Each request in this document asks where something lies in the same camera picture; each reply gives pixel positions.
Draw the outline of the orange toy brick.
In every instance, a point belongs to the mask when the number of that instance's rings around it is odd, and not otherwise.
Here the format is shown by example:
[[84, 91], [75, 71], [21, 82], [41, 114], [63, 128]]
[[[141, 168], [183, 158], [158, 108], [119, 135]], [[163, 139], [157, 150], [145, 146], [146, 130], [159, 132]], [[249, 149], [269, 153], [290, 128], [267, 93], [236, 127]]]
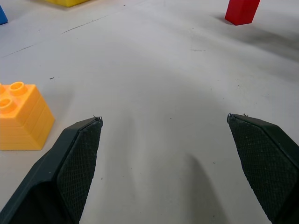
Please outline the orange toy brick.
[[35, 84], [0, 84], [0, 150], [42, 150], [55, 118]]

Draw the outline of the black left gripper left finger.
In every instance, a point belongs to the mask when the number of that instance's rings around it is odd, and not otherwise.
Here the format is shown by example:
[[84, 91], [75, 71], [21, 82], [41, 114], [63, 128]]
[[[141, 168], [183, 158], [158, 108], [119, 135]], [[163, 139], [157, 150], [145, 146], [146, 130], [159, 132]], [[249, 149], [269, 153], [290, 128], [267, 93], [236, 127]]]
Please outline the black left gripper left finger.
[[0, 224], [79, 224], [94, 177], [102, 117], [65, 128], [0, 212]]

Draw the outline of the red toy brick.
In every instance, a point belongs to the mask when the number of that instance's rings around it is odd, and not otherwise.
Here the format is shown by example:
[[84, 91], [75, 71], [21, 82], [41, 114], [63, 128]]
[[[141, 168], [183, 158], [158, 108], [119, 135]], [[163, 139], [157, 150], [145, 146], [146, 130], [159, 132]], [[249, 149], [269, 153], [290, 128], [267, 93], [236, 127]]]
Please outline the red toy brick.
[[251, 24], [260, 0], [229, 0], [225, 20], [238, 26]]

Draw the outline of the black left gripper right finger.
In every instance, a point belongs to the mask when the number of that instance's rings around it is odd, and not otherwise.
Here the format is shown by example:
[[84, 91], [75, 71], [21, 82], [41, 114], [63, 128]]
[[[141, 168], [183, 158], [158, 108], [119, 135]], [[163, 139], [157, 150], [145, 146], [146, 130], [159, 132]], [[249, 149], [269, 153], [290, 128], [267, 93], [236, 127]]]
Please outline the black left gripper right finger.
[[229, 114], [243, 172], [272, 224], [299, 224], [299, 145], [279, 126]]

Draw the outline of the yellow toy brick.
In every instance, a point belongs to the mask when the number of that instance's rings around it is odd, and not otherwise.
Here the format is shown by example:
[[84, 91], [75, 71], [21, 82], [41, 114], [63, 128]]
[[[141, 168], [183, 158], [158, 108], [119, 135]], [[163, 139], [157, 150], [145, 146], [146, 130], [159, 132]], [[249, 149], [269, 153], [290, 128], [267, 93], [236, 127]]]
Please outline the yellow toy brick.
[[72, 6], [85, 3], [89, 0], [45, 0], [45, 1], [63, 7], [72, 7]]

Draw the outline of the blue toy brick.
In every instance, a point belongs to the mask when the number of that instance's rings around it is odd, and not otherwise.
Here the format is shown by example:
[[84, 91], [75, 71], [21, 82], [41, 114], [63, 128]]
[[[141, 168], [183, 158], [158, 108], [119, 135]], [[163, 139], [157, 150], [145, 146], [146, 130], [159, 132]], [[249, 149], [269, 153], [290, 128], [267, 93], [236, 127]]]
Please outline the blue toy brick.
[[0, 5], [0, 25], [6, 24], [8, 23], [8, 19]]

